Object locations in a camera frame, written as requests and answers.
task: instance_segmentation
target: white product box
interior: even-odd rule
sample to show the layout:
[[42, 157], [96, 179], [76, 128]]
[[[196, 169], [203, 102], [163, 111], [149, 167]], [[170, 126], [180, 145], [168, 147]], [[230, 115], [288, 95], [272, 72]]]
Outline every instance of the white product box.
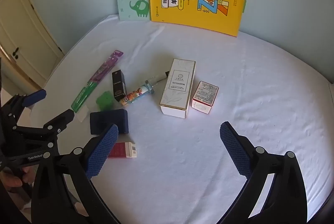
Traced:
[[195, 61], [174, 59], [160, 101], [165, 115], [186, 118], [195, 64]]
[[213, 106], [217, 93], [218, 86], [200, 81], [192, 98], [191, 107], [208, 114]]

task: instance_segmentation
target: wrinkled sheet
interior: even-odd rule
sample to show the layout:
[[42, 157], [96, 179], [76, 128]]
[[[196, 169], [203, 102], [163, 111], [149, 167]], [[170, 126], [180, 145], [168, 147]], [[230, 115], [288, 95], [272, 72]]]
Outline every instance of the wrinkled sheet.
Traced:
[[[130, 134], [120, 140], [133, 140], [138, 157], [107, 159], [92, 178], [122, 223], [217, 223], [245, 183], [220, 140], [224, 121], [269, 153], [295, 152], [306, 187], [308, 219], [320, 208], [334, 178], [329, 82], [293, 55], [245, 33], [235, 38], [168, 23], [120, 22], [118, 16], [109, 16], [53, 72], [45, 86], [46, 99], [32, 110], [33, 126], [42, 127], [70, 108], [115, 49], [125, 53], [114, 70], [123, 71], [128, 92], [168, 71], [173, 58], [196, 61], [193, 90], [199, 81], [219, 87], [209, 114], [191, 107], [186, 119], [162, 114], [159, 101], [165, 80], [154, 87], [154, 95], [127, 107]], [[112, 91], [111, 73], [86, 101], [90, 110], [97, 111], [95, 100], [106, 90]], [[90, 138], [89, 118], [82, 123], [75, 118], [59, 135], [59, 151], [70, 153]], [[265, 196], [260, 196], [253, 214]]]

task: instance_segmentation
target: human hand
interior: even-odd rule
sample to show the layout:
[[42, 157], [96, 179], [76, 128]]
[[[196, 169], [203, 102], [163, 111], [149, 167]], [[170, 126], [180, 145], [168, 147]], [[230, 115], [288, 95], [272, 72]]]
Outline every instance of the human hand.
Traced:
[[[22, 181], [25, 182], [25, 183], [28, 183], [28, 184], [32, 184], [34, 182], [35, 176], [36, 176], [34, 168], [32, 166], [31, 167], [23, 167], [22, 170], [23, 170], [23, 172], [25, 172], [25, 174], [22, 177]], [[0, 172], [0, 179], [1, 179], [5, 189], [7, 191], [9, 191], [12, 187], [21, 187], [22, 186], [22, 181], [18, 177], [14, 176], [10, 173], [6, 173], [6, 172], [1, 171]]]

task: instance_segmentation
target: green cube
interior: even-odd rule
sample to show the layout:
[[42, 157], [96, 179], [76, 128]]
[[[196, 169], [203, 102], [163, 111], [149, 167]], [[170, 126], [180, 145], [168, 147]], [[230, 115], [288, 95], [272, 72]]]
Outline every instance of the green cube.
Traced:
[[104, 92], [101, 96], [96, 99], [96, 104], [99, 106], [101, 111], [111, 110], [114, 102], [114, 97], [110, 91]]

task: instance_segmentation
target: cartoon character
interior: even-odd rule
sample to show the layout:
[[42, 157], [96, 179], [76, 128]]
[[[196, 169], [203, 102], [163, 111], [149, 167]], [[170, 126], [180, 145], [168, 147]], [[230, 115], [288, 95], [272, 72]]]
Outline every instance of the cartoon character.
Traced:
[[130, 8], [137, 12], [138, 17], [147, 17], [150, 5], [147, 1], [139, 0], [134, 6], [131, 6], [131, 1], [129, 3]]
[[135, 98], [138, 98], [143, 93], [141, 88], [138, 88], [136, 91], [133, 91], [127, 95], [130, 101], [133, 101]]

